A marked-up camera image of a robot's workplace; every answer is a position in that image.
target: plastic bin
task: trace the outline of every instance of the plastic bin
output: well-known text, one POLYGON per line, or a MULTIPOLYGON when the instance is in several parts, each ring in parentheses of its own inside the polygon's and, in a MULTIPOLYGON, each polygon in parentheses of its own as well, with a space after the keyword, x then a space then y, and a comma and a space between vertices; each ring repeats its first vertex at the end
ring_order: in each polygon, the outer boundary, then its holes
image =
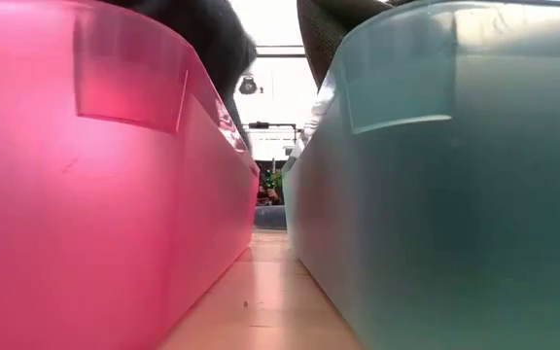
POLYGON ((0 350, 148 350, 250 240, 258 168, 193 49, 0 0, 0 350))
POLYGON ((365 347, 560 348, 560 2, 386 12, 319 105, 289 232, 365 347))

